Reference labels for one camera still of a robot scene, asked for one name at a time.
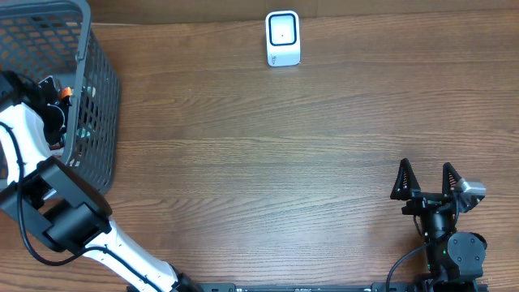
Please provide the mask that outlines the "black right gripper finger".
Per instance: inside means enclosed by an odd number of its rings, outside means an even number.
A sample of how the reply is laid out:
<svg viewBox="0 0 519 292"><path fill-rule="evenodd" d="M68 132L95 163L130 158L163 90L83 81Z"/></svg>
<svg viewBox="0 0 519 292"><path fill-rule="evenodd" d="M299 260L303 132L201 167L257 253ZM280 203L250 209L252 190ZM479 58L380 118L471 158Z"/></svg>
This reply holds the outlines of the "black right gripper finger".
<svg viewBox="0 0 519 292"><path fill-rule="evenodd" d="M396 181L394 183L391 200L412 200L421 193L418 180L414 175L410 161L407 158L401 160Z"/></svg>
<svg viewBox="0 0 519 292"><path fill-rule="evenodd" d="M443 164L443 175L442 175L442 193L444 195L449 194L451 189L456 185L458 181L462 179L462 176L454 169L450 162Z"/></svg>

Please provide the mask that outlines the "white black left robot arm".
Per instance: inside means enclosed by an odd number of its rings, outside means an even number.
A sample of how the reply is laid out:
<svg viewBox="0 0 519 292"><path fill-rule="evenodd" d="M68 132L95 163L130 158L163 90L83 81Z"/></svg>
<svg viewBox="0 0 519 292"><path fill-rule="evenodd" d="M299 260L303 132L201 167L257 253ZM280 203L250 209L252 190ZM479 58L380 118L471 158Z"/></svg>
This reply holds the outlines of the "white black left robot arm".
<svg viewBox="0 0 519 292"><path fill-rule="evenodd" d="M199 291L185 273L125 234L103 195L52 154L67 127L69 99L52 77L37 83L1 73L1 144L8 165L1 210L17 221L29 254L48 266L87 257L133 291Z"/></svg>

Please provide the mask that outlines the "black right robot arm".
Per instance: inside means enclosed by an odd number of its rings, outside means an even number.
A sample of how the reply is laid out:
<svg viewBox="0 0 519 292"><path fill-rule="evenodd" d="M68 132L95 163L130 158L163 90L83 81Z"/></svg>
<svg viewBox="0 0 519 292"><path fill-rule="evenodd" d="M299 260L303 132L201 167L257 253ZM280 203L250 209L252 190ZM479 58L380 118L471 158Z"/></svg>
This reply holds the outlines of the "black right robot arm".
<svg viewBox="0 0 519 292"><path fill-rule="evenodd" d="M486 291L477 280L483 276L487 241L474 232L457 229L459 216L475 208L486 196L478 180L463 178L451 163L443 165L442 191L421 190L410 161L402 159L390 198L402 200L404 215L413 218L423 245L403 255L389 270L385 291ZM403 288L391 285L397 268L412 256L424 252L427 273L417 275Z"/></svg>

